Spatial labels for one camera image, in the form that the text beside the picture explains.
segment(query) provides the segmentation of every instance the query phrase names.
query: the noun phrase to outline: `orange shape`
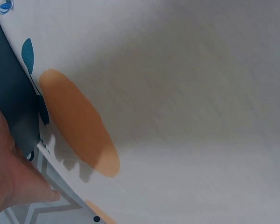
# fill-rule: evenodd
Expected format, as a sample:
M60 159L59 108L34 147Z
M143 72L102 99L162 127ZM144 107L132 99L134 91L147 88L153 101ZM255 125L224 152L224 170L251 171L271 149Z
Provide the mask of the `orange shape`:
M57 70L43 72L40 86L51 118L77 156L104 176L118 174L118 153L91 102Z
M116 224L116 222L111 219L106 213L104 213L98 206L94 203L86 200L85 203L91 208L100 218L102 218L107 224Z

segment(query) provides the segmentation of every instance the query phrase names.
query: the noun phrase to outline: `hand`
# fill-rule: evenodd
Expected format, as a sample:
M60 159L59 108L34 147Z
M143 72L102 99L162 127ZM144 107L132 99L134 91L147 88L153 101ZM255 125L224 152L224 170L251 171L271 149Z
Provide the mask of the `hand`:
M13 205L59 199L60 194L16 147L0 111L0 212Z

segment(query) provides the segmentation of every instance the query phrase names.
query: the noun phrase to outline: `blue leaf print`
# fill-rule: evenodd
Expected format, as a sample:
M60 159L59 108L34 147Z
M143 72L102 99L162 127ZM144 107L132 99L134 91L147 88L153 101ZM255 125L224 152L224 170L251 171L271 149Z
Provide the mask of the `blue leaf print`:
M34 66L34 52L33 52L33 46L32 46L32 42L31 42L30 38L25 40L25 42L23 43L21 54L22 54L22 59L28 69L28 73L30 75L31 81L39 94L39 95L37 95L38 111L42 118L42 122L44 123L44 125L49 124L50 123L49 113L48 113L45 101L31 76L32 71L33 71L33 66Z
M14 8L13 0L5 0L0 3L0 14L4 15L10 11L10 9Z
M34 65L34 52L31 39L25 40L22 46L22 59L28 69L29 74L32 74Z

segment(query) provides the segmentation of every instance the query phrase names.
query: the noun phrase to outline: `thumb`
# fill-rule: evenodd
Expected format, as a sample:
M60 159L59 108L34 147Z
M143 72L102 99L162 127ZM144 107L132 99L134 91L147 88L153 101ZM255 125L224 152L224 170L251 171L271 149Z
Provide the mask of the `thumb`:
M54 202L60 200L60 193L57 190L50 190L48 196L45 199L48 202Z

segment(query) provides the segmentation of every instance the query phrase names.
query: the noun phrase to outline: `fingernail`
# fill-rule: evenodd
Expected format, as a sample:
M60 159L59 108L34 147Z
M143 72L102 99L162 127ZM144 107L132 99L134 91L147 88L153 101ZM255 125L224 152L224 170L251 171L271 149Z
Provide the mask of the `fingernail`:
M60 193L57 190L53 190L54 192L54 201L59 201L60 200Z

